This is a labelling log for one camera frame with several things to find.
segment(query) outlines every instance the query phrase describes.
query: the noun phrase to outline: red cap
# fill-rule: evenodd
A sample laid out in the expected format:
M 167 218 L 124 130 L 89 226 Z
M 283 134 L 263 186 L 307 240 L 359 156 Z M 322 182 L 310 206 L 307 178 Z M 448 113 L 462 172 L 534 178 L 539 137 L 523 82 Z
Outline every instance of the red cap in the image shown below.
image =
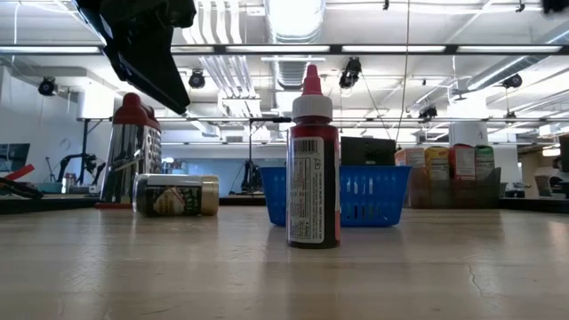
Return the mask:
M 309 65 L 304 79 L 304 90 L 302 95 L 322 95 L 322 87 L 320 86 L 320 77 L 318 76 L 318 68 L 316 65 Z
M 113 124 L 147 125 L 160 131 L 160 124 L 154 117 L 154 109 L 145 108 L 136 93 L 126 93 L 123 97 L 123 106 L 116 111 Z

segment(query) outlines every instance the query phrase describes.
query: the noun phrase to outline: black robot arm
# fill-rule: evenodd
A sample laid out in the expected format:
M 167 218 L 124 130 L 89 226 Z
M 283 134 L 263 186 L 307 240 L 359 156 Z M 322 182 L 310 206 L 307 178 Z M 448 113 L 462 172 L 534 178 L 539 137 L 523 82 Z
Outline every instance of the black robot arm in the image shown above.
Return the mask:
M 189 97 L 170 45 L 174 28 L 193 24 L 193 0 L 74 0 L 105 44 L 116 75 L 172 111 L 183 114 Z

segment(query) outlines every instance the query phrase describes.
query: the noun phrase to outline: ceiling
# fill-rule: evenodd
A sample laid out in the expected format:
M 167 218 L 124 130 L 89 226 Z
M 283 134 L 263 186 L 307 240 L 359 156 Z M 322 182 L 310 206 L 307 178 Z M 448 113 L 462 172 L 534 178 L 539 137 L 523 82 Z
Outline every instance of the ceiling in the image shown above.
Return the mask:
M 516 13 L 518 0 L 411 0 L 408 41 L 410 44 L 535 44 L 541 35 L 569 22 L 569 18 L 565 17 L 544 17 L 539 11 L 539 1 L 525 3 L 526 9 Z M 239 6 L 240 35 L 244 43 L 267 43 L 268 31 L 263 14 L 263 1 L 241 0 Z M 382 1 L 327 0 L 319 42 L 404 44 L 407 33 L 407 2 L 391 0 L 387 11 L 383 11 L 382 6 Z M 14 23 L 16 10 L 17 21 Z M 98 37 L 73 13 L 74 10 L 69 1 L 0 0 L 0 44 L 13 44 L 14 36 L 17 36 L 17 44 L 100 44 Z M 176 31 L 172 42 L 186 43 L 180 30 Z M 383 116 L 398 117 L 402 107 L 412 105 L 443 81 L 454 77 L 475 76 L 504 59 L 503 56 L 459 56 L 456 57 L 453 68 L 452 56 L 410 56 L 408 59 L 402 55 L 363 56 L 360 60 L 365 81 L 360 79 L 351 90 L 341 91 L 338 86 L 339 73 L 348 56 L 324 58 L 325 61 L 315 62 L 323 76 L 323 92 L 333 100 L 336 109 L 334 115 L 342 117 L 377 116 L 374 104 Z M 401 83 L 405 78 L 405 60 L 407 72 L 404 100 Z M 175 61 L 182 70 L 202 67 L 196 56 L 176 56 Z M 8 64 L 6 60 L 0 60 L 0 63 Z M 134 90 L 116 78 L 103 56 L 19 56 L 16 65 L 22 73 L 32 78 L 40 76 L 34 73 L 41 68 L 85 68 L 117 92 Z M 261 111 L 278 111 L 277 99 L 291 98 L 296 94 L 287 96 L 285 93 L 279 98 L 276 97 L 272 67 L 270 63 L 261 61 L 260 57 L 247 57 L 247 65 L 255 89 L 260 95 Z M 518 89 L 510 90 L 507 99 L 503 88 L 486 90 L 489 116 L 503 116 L 508 104 L 514 108 L 565 90 L 564 84 L 569 82 L 566 68 L 565 57 L 551 57 L 520 72 L 524 84 Z M 73 80 L 70 80 L 70 83 L 65 85 L 73 87 L 74 90 L 81 90 L 83 83 L 84 81 L 77 80 L 77 84 L 74 84 Z M 195 113 L 222 116 L 212 107 L 218 100 L 218 89 L 209 78 L 206 78 L 205 88 L 192 90 L 189 95 L 196 103 L 193 109 Z M 148 97 L 143 99 L 154 108 L 162 108 Z M 569 96 L 523 116 L 546 116 L 565 108 L 569 111 L 568 101 Z M 445 114 L 447 104 L 447 97 L 439 98 L 439 116 Z M 523 127 L 531 129 L 536 126 L 537 124 L 528 124 Z M 270 126 L 269 129 L 277 130 L 277 126 Z

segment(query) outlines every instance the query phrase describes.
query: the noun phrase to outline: computer monitor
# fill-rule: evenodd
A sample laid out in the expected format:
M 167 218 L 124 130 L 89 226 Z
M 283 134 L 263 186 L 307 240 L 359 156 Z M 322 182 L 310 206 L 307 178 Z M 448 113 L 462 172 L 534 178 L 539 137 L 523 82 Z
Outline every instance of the computer monitor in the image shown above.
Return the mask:
M 394 140 L 341 137 L 341 165 L 395 165 Z
M 28 160 L 29 143 L 0 144 L 0 172 L 15 172 Z

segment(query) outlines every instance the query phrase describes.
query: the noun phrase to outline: red object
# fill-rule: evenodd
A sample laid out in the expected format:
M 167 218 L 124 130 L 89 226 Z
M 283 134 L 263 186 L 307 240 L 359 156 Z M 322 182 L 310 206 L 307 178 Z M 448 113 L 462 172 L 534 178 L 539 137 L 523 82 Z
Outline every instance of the red object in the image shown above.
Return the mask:
M 332 101 L 322 95 L 317 67 L 310 65 L 304 93 L 294 107 L 288 141 L 287 240 L 293 247 L 340 245 L 339 134 L 332 121 Z
M 34 171 L 35 169 L 36 168 L 34 168 L 34 166 L 32 164 L 28 164 L 25 167 L 19 169 L 18 171 L 8 174 L 4 178 L 8 179 L 8 180 L 16 181 L 17 179 L 25 176 L 26 174 Z
M 309 65 L 304 79 L 304 89 L 302 95 L 322 95 L 322 86 L 320 85 L 320 77 L 318 69 L 315 65 Z
M 147 125 L 160 131 L 160 124 L 154 116 L 154 109 L 142 104 L 136 93 L 127 93 L 123 105 L 116 111 L 113 124 Z
M 97 203 L 95 204 L 95 209 L 99 210 L 131 209 L 132 210 L 132 204 Z
M 455 144 L 449 148 L 448 164 L 451 180 L 475 180 L 477 178 L 474 147 Z

